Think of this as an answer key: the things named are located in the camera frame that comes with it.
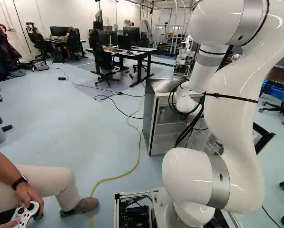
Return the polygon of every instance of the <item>hand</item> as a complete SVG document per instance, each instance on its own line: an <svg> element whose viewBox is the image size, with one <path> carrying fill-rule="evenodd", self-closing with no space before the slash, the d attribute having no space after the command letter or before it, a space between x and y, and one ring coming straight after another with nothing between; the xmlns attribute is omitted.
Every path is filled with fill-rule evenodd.
<svg viewBox="0 0 284 228"><path fill-rule="evenodd" d="M0 225L0 228L13 228L20 223L20 219Z"/></svg>
<svg viewBox="0 0 284 228"><path fill-rule="evenodd" d="M43 214L44 202L41 198L39 192L30 186L28 183L22 182L16 188L16 197L24 202L26 207L29 207L29 204L32 201L39 203L39 215Z"/></svg>

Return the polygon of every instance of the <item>white game controller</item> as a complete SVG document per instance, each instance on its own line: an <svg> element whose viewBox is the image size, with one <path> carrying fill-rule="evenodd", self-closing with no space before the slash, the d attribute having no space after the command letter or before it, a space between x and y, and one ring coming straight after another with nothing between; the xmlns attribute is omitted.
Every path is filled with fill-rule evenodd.
<svg viewBox="0 0 284 228"><path fill-rule="evenodd" d="M16 220L20 218L20 223L14 228L25 228L27 227L29 221L33 217L38 217L39 203L31 201L28 208L20 207L16 208L16 211L12 217L12 220Z"/></svg>

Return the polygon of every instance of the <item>wrist watch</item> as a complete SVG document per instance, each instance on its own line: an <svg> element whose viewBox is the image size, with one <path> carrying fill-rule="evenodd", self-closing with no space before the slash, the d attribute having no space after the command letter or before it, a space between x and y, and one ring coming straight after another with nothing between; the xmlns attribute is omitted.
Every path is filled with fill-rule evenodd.
<svg viewBox="0 0 284 228"><path fill-rule="evenodd" d="M13 184L12 184L12 189L14 191L16 191L17 186L22 183L22 182L26 182L28 183L29 180L25 177L25 176L21 176L18 180L16 180Z"/></svg>

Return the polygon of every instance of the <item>sneaker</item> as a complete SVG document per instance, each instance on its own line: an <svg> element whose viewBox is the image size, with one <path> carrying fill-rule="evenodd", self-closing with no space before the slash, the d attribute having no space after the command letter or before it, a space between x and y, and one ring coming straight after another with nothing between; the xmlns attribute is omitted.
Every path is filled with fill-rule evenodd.
<svg viewBox="0 0 284 228"><path fill-rule="evenodd" d="M78 203L78 205L76 205L76 207L72 209L71 211L65 212L63 210L60 210L60 215L64 218L64 217L69 217L72 215L88 213L96 209L98 205L99 205L99 201L96 198L93 198L93 197L83 198Z"/></svg>

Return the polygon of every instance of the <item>computer screen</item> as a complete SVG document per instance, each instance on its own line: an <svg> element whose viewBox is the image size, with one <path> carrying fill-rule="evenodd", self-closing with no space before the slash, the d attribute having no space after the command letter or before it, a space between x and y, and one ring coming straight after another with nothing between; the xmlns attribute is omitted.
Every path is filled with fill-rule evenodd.
<svg viewBox="0 0 284 228"><path fill-rule="evenodd" d="M98 32L98 43L102 45L109 45L109 36L111 36L111 44L112 45L117 45L118 44L118 35L116 31L102 31L102 30L97 30Z"/></svg>
<svg viewBox="0 0 284 228"><path fill-rule="evenodd" d="M131 27L126 28L123 27L124 35L128 34L131 37L131 44L136 45L140 40L140 28Z"/></svg>
<svg viewBox="0 0 284 228"><path fill-rule="evenodd" d="M51 34L56 37L64 37L69 30L69 27L59 27L59 26L51 26L50 27Z"/></svg>
<svg viewBox="0 0 284 228"><path fill-rule="evenodd" d="M131 43L130 43L130 36L118 35L118 47L120 49L130 50Z"/></svg>

